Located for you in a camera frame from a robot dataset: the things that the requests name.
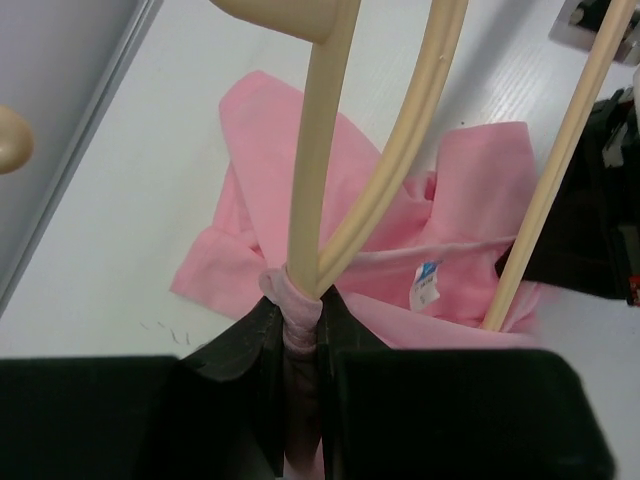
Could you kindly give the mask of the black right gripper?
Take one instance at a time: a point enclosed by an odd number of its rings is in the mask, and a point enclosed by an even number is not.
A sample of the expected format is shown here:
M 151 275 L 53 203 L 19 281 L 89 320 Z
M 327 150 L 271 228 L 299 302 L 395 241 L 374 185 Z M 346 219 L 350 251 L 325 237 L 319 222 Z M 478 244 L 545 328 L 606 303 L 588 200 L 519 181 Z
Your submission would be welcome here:
M 634 92 L 597 101 L 524 280 L 639 302 L 639 125 Z

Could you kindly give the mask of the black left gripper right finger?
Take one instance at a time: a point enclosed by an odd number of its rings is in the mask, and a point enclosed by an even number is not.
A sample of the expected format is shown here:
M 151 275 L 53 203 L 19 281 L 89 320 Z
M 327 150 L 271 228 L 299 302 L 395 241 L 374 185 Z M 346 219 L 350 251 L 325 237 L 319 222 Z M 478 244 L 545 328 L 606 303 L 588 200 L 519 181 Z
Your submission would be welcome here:
M 578 374 L 546 350 L 393 350 L 336 289 L 317 369 L 328 479 L 611 479 Z

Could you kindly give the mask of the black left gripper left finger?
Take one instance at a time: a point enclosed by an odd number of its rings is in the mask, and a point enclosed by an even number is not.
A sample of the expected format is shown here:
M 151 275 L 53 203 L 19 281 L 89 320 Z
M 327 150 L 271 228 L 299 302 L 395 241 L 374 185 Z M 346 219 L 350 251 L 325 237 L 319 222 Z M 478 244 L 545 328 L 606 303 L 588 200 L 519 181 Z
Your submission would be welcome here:
M 185 358 L 6 359 L 5 479 L 274 479 L 282 317 L 267 299 Z

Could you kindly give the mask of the pink t-shirt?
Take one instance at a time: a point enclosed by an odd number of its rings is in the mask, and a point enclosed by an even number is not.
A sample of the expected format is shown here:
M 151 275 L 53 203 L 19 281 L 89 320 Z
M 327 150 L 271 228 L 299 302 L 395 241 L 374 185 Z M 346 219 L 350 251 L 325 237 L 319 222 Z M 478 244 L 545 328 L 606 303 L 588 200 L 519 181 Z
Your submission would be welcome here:
M 172 290 L 231 319 L 262 297 L 293 307 L 289 343 L 308 350 L 319 304 L 284 276 L 302 93 L 261 71 L 219 105 L 230 155 L 212 224 Z M 444 135 L 434 171 L 405 179 L 361 252 L 337 280 L 349 311 L 392 348 L 527 348 L 541 289 L 522 284 L 497 332 L 481 324 L 497 260 L 512 244 L 536 184 L 523 122 Z

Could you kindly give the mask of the tan plastic hanger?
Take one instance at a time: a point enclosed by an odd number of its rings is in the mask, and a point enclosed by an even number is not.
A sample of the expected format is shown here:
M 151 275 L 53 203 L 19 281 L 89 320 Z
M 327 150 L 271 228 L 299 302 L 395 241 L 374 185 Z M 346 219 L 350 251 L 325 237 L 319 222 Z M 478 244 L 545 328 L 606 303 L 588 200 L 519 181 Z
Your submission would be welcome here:
M 319 241 L 325 182 L 360 5 L 356 1 L 222 1 L 219 8 L 237 19 L 312 45 L 293 176 L 287 272 L 302 293 L 318 299 L 359 252 L 405 178 L 442 95 L 467 3 L 432 3 L 411 81 L 382 158 L 326 244 Z M 606 10 L 484 318 L 486 330 L 497 331 L 503 325 L 634 10 L 632 1 L 613 1 Z

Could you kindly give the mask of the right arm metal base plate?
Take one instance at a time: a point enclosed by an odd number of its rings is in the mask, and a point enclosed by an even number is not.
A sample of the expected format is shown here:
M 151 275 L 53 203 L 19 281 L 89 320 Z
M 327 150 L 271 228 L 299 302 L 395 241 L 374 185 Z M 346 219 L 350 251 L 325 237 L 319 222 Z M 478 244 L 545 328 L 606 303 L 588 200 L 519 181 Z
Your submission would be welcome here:
M 566 0 L 549 32 L 549 39 L 576 50 L 590 52 L 601 29 L 610 0 Z M 639 65 L 639 2 L 614 55 L 614 62 L 626 66 Z

